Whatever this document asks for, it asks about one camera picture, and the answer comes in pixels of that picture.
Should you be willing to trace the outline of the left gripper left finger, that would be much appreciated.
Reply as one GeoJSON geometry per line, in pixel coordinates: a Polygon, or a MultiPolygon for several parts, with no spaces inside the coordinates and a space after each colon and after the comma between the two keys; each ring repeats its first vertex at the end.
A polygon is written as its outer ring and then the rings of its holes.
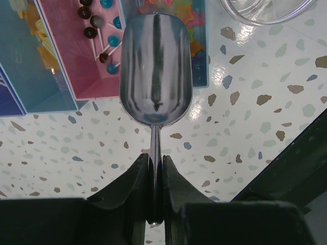
{"type": "Polygon", "coordinates": [[[148,154],[84,198],[1,201],[1,244],[143,244],[148,154]]]}

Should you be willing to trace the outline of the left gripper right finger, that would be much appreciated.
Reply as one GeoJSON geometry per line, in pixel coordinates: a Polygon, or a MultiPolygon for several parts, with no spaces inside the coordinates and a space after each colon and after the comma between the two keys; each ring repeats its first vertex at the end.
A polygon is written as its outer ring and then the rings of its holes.
{"type": "Polygon", "coordinates": [[[315,244],[299,209],[280,201],[215,202],[163,157],[166,244],[315,244]]]}

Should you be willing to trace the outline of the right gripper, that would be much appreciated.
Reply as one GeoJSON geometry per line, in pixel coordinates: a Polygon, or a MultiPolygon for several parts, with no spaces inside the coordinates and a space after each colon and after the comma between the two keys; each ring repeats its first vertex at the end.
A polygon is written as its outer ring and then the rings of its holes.
{"type": "Polygon", "coordinates": [[[303,214],[326,192],[326,112],[323,111],[234,201],[284,201],[303,214]]]}

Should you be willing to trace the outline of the metal candy scoop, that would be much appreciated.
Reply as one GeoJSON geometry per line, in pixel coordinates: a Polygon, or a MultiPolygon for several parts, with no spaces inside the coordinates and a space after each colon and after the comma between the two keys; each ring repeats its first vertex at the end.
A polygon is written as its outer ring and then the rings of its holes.
{"type": "Polygon", "coordinates": [[[160,131],[184,117],[193,96],[189,34],[182,20],[167,14],[131,19],[123,35],[120,70],[124,110],[151,129],[146,219],[157,226],[164,219],[160,131]]]}

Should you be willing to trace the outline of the clear plastic jar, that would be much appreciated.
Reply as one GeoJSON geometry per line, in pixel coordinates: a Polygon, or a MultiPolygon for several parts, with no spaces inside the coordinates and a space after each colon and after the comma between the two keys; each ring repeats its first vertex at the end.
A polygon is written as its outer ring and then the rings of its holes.
{"type": "Polygon", "coordinates": [[[221,0],[227,13],[249,26],[271,26],[284,23],[303,14],[313,0],[221,0]]]}

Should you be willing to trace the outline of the four-compartment candy tray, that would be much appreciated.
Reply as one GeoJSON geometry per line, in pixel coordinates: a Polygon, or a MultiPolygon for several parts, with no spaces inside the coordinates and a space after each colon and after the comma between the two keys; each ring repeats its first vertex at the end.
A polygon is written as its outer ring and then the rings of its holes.
{"type": "MultiPolygon", "coordinates": [[[[141,15],[141,1],[118,1],[123,31],[126,22],[141,15]]],[[[19,18],[9,1],[1,1],[1,116],[78,111],[88,100],[117,97],[117,75],[102,70],[84,37],[86,24],[78,16],[79,1],[34,1],[41,14],[60,70],[53,75],[37,50],[40,44],[30,34],[25,19],[19,18]]],[[[206,77],[195,87],[208,86],[206,77]]]]}

